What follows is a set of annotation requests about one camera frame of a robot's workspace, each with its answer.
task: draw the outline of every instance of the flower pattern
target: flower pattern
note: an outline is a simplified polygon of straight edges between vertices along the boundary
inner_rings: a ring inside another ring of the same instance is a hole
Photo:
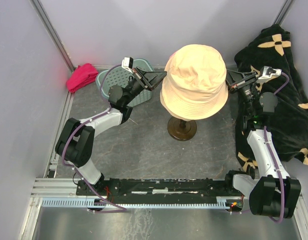
[[[275,48],[276,52],[278,52],[281,56],[284,55],[283,48],[289,48],[291,46],[290,41],[282,41],[281,34],[272,35],[273,41],[264,42],[258,45],[259,48]]]
[[[302,109],[308,109],[308,103],[300,103],[298,106]]]

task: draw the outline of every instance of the gray floor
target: gray floor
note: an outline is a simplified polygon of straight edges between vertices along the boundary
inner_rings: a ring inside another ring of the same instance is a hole
[[[93,214],[83,208],[42,207],[37,223],[33,240],[301,239],[294,218],[275,224],[266,216],[230,215],[220,209],[130,209]]]
[[[92,160],[106,178],[213,178],[222,179],[240,165],[235,157],[234,126],[237,96],[214,116],[197,121],[197,133],[187,142],[167,132],[170,114],[160,103],[160,89],[151,100],[136,106],[128,122],[100,134]],[[106,109],[95,83],[74,95],[70,116],[83,119]],[[57,178],[73,176],[59,162]]]

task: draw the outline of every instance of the hat stand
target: hat stand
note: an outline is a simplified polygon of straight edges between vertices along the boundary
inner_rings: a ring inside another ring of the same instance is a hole
[[[173,116],[167,124],[169,135],[178,141],[188,141],[192,139],[196,134],[197,128],[194,120],[184,121]]]

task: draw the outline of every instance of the cream bucket hat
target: cream bucket hat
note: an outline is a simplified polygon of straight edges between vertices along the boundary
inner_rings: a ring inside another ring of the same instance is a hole
[[[226,67],[211,46],[182,47],[168,60],[160,101],[172,116],[199,120],[216,114],[228,99]]]

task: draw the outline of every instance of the cable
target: cable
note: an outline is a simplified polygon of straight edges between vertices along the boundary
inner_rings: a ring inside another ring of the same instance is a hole
[[[106,72],[105,76],[103,77],[102,84],[101,84],[100,87],[99,87],[100,96],[102,97],[103,101],[106,102],[106,103],[109,103],[109,101],[108,101],[108,99],[106,99],[106,98],[103,97],[103,95],[102,95],[103,84],[104,84],[104,82],[105,82],[106,77],[109,75],[109,73],[112,72],[112,70],[114,70],[114,69],[116,69],[116,68],[118,68],[118,67],[121,67],[121,65],[120,65],[120,64],[115,65],[115,66],[113,66],[111,69],[109,69],[109,70]]]
[[[101,84],[101,86],[100,86],[100,88],[99,88],[100,91],[102,90],[102,87],[103,87],[103,84],[104,84],[104,80],[105,80],[105,78],[107,77],[107,75],[108,75],[113,69],[115,69],[115,68],[117,68],[117,67],[119,67],[119,66],[120,66],[120,65],[116,65],[116,66],[112,67],[110,70],[107,71],[107,73],[106,73],[105,76],[104,76],[103,82],[102,82],[102,84]],[[103,99],[106,103],[109,103],[108,100],[102,96],[102,94],[101,94],[101,97],[102,97],[102,99]],[[75,134],[76,134],[83,126],[85,126],[86,124],[88,124],[88,123],[90,123],[90,122],[92,122],[92,121],[94,121],[94,120],[96,120],[96,119],[98,119],[98,118],[100,118],[100,117],[103,117],[103,116],[109,114],[109,112],[111,111],[111,109],[112,109],[112,106],[109,105],[109,107],[108,107],[107,110],[101,112],[100,114],[97,114],[97,115],[93,116],[92,118],[90,118],[89,120],[86,120],[85,122],[82,122],[82,123],[72,132],[72,134],[69,136],[69,138],[68,138],[68,140],[67,140],[67,142],[66,142],[66,144],[65,144],[65,146],[64,146],[64,149],[63,149],[63,152],[62,152],[62,155],[61,155],[62,164],[63,164],[64,166],[74,167],[75,173],[78,174],[79,176],[81,176],[81,174],[80,174],[80,172],[78,171],[78,169],[77,169],[74,165],[66,163],[66,160],[65,160],[65,153],[66,153],[66,151],[67,151],[67,149],[68,149],[68,147],[69,147],[69,144],[70,144],[71,140],[73,139],[73,137],[75,136]],[[84,180],[85,184],[92,190],[92,192],[93,192],[96,196],[98,196],[103,202],[105,202],[105,203],[107,203],[107,204],[109,204],[109,205],[112,205],[112,206],[114,206],[114,207],[120,209],[120,210],[111,210],[111,211],[100,211],[99,213],[104,213],[104,214],[107,214],[107,213],[122,213],[122,212],[125,212],[125,211],[127,210],[126,208],[124,208],[124,207],[122,207],[122,206],[119,206],[119,205],[117,205],[117,204],[115,204],[115,203],[112,203],[112,202],[106,200],[105,198],[103,198],[100,194],[98,194],[98,192],[93,188],[93,186],[92,186],[84,177],[83,177],[83,180]]]
[[[109,196],[110,196],[110,202],[112,203],[114,200],[113,194],[111,193],[111,191],[109,190],[109,187],[106,186],[104,187],[105,191],[106,191],[106,199],[109,200]]]
[[[282,174],[281,174],[281,170],[280,170],[280,167],[279,167],[279,164],[276,160],[276,157],[273,153],[273,150],[268,142],[268,134],[267,134],[267,127],[264,126],[264,138],[265,138],[265,142],[266,142],[266,146],[268,148],[268,151],[272,157],[272,160],[274,162],[274,165],[275,165],[275,168],[276,168],[276,172],[278,174],[278,179],[279,179],[279,185],[280,185],[280,213],[279,213],[279,219],[276,220],[274,219],[272,216],[270,216],[269,218],[271,220],[273,220],[275,223],[278,223],[280,224],[283,220],[283,217],[284,217],[284,207],[285,207],[285,190],[284,190],[284,182],[283,182],[283,177],[282,177]]]
[[[75,175],[76,175],[76,172],[74,173],[74,175],[73,175],[73,177],[72,177],[72,180],[73,180],[73,183],[74,183],[76,186],[78,186],[78,184],[77,184],[76,182],[74,182],[74,177],[75,177]]]
[[[81,174],[80,174],[80,172],[77,170],[77,168],[75,168],[75,172],[76,172],[78,175],[81,176]],[[94,189],[94,187],[93,187],[84,177],[82,177],[82,178],[83,178],[82,180],[84,180],[84,182],[86,183],[86,185],[92,190],[92,192],[93,192],[96,196],[99,197],[99,199],[101,199],[101,200],[102,200],[104,203],[106,203],[106,204],[112,205],[112,206],[114,206],[114,207],[120,209],[120,210],[110,210],[110,211],[99,211],[99,212],[95,212],[95,213],[110,214],[110,213],[123,213],[123,212],[126,212],[126,211],[127,211],[127,209],[126,209],[125,207],[119,206],[119,205],[117,205],[117,204],[115,204],[115,203],[112,203],[112,202],[106,200],[104,197],[102,197],[102,196]]]
[[[117,67],[119,67],[119,66],[121,66],[121,65],[115,65],[115,66],[113,66],[110,70],[107,71],[107,73],[105,74],[105,76],[104,76],[104,78],[103,78],[103,81],[102,81],[102,83],[101,83],[101,85],[100,85],[100,87],[99,87],[99,91],[100,91],[100,92],[102,91],[105,78],[108,76],[108,74],[109,74],[113,69],[115,69],[115,68],[117,68]],[[102,94],[101,94],[100,96],[101,96],[101,99],[102,99],[105,103],[107,103],[107,104],[109,103],[108,99],[106,99],[105,97],[103,97]],[[112,106],[111,106],[110,104],[108,104],[108,105],[109,105],[109,109],[107,109],[107,110],[105,111],[105,112],[107,112],[107,113],[110,112],[111,109],[112,109]],[[100,118],[100,117],[104,116],[105,114],[103,114],[103,113],[104,113],[104,112],[102,112],[102,113],[100,113],[100,114],[94,116],[93,118],[91,118],[91,120],[93,121],[93,120],[95,120],[95,119],[97,119],[97,118]],[[65,144],[65,147],[64,147],[62,156],[61,156],[61,157],[62,157],[62,163],[63,163],[64,166],[73,167],[72,164],[68,164],[68,163],[66,163],[66,161],[65,161],[65,153],[66,153],[66,150],[68,149],[68,146],[69,146],[71,140],[73,139],[74,135],[78,132],[78,130],[80,130],[85,124],[87,124],[87,123],[88,123],[89,121],[91,121],[91,120],[87,120],[86,122],[84,122],[84,123],[82,123],[81,125],[79,125],[79,126],[74,130],[74,132],[70,135],[70,137],[68,138],[68,140],[67,140],[67,142],[66,142],[66,144]]]
[[[279,91],[281,91],[290,81],[290,77],[284,73],[284,72],[281,72],[281,75],[283,75],[285,78],[286,78],[286,82],[283,83],[282,86],[280,86],[275,92],[274,92],[274,95],[276,95]],[[274,166],[276,168],[276,172],[278,174],[278,179],[279,179],[279,185],[280,185],[280,213],[279,213],[279,218],[278,220],[276,220],[275,218],[273,218],[272,216],[270,216],[269,218],[277,223],[277,224],[280,224],[282,221],[283,221],[283,218],[284,218],[284,208],[285,208],[285,189],[284,189],[284,182],[283,182],[283,177],[282,177],[282,174],[281,174],[281,171],[280,171],[280,167],[279,167],[279,164],[276,160],[276,157],[273,153],[273,150],[269,144],[269,138],[268,138],[268,135],[267,135],[267,127],[264,126],[264,138],[265,138],[265,142],[266,142],[266,146],[268,148],[268,151],[271,155],[271,158],[274,162]],[[248,209],[248,210],[244,210],[244,211],[240,211],[240,212],[230,212],[230,214],[245,214],[245,213],[248,213],[250,212],[251,210]]]
[[[285,73],[285,72],[281,72],[281,75],[283,75],[286,78],[286,82],[283,83],[282,86],[280,86],[275,92],[274,95],[276,95],[279,91],[282,90],[282,88],[284,88],[290,81],[290,77]]]

